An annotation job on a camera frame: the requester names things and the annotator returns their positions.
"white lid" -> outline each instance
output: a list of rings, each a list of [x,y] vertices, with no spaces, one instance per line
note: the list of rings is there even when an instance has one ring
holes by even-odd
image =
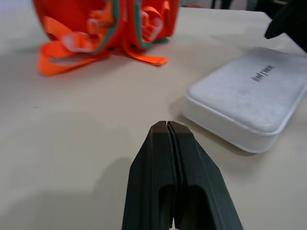
[[[307,58],[256,48],[192,86],[188,97],[262,134],[280,132],[306,90]]]

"table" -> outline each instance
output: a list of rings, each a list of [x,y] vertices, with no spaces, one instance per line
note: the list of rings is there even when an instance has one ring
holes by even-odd
[[[169,43],[148,52],[169,57],[167,65],[112,56],[47,78],[36,71],[47,39],[34,14],[1,20],[12,37],[0,39],[0,229],[119,230],[129,167],[159,120],[195,134],[244,229],[305,229],[306,99],[264,154],[245,153],[181,115],[189,86],[253,47],[303,54],[286,35],[263,38],[269,21],[261,12],[184,8]]]

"white case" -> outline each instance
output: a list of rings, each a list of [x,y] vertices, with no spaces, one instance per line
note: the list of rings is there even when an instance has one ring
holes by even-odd
[[[184,115],[252,153],[268,151],[306,92],[307,58],[256,48],[193,85]]]

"orange bag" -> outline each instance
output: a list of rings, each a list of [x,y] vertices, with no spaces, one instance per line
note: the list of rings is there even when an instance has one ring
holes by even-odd
[[[112,50],[152,65],[165,57],[141,54],[153,42],[173,34],[179,0],[33,0],[51,42],[39,53],[38,71],[54,75],[108,57]],[[63,58],[83,54],[73,65]]]

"beige table surface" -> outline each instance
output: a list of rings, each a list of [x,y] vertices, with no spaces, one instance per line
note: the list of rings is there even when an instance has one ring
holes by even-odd
[[[149,53],[65,75],[38,75],[47,41],[31,11],[0,26],[0,230],[119,230],[129,167],[151,125],[187,125],[219,166],[246,230],[303,230],[307,213],[307,100],[274,148],[240,151],[181,115],[186,89],[256,46],[303,52],[286,35],[263,38],[261,12],[181,9],[176,34]]]

